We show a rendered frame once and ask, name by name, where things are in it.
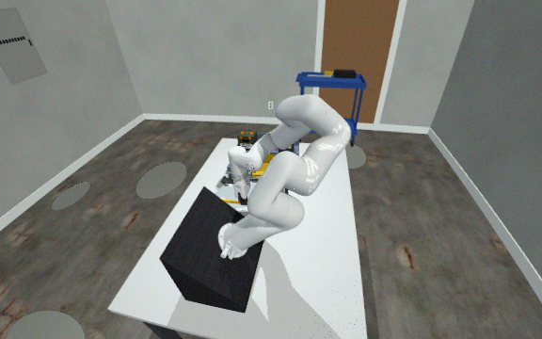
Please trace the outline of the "yellow open bin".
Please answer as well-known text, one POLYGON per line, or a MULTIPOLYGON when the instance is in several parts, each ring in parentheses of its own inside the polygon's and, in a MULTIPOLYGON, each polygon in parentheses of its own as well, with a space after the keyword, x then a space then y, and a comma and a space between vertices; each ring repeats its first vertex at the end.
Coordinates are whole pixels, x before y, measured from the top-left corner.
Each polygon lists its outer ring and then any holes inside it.
POLYGON ((253 175, 253 179, 260 179, 260 177, 262 176, 264 170, 266 169, 267 165, 269 164, 269 162, 272 160, 272 158, 274 157, 275 155, 274 154, 269 154, 264 162, 263 162, 263 165, 262 167, 258 170, 258 171, 253 171, 252 175, 253 175), (261 174, 257 173, 257 172, 260 172, 261 174))

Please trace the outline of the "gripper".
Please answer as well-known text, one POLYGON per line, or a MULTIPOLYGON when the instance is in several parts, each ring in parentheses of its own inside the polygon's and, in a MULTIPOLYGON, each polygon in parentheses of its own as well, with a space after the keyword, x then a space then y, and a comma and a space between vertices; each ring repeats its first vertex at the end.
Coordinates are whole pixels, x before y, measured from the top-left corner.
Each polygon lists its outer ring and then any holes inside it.
MULTIPOLYGON (((233 178, 232 178, 233 179, 233 178)), ((235 181, 233 179, 234 183, 234 193, 235 197, 238 198, 238 202, 241 203, 241 205, 247 205, 247 194, 250 190, 250 181, 249 181, 249 175, 246 179, 241 181, 235 181), (239 193, 240 192, 240 193, 239 193)))

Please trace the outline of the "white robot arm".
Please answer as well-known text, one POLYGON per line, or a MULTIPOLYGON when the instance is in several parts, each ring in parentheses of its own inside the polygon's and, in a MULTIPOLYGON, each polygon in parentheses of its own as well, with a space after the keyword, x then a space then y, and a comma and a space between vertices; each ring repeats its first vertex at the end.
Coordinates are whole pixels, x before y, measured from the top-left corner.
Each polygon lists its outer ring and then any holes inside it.
POLYGON ((218 243, 223 250, 222 258, 227 257, 227 252, 229 259, 239 258, 247 252, 246 248, 298 226, 305 215, 304 206, 281 190, 286 188, 310 196, 351 137, 345 119, 313 94, 285 99, 278 105, 276 117, 284 122, 255 142, 248 153, 241 146, 229 149, 231 177, 235 181, 246 179, 248 170, 258 171, 277 146, 286 150, 311 130, 321 138, 311 143, 302 156, 284 151, 272 158, 248 197, 249 215, 220 229, 218 243))

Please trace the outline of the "olive green case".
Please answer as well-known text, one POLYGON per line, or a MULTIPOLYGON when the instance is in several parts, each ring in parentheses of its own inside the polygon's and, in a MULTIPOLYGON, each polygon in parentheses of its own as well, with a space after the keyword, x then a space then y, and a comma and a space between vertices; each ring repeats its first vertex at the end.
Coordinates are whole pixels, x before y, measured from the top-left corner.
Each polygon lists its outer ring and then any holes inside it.
POLYGON ((249 151, 257 140, 257 130, 240 130, 238 136, 238 146, 244 147, 249 151))

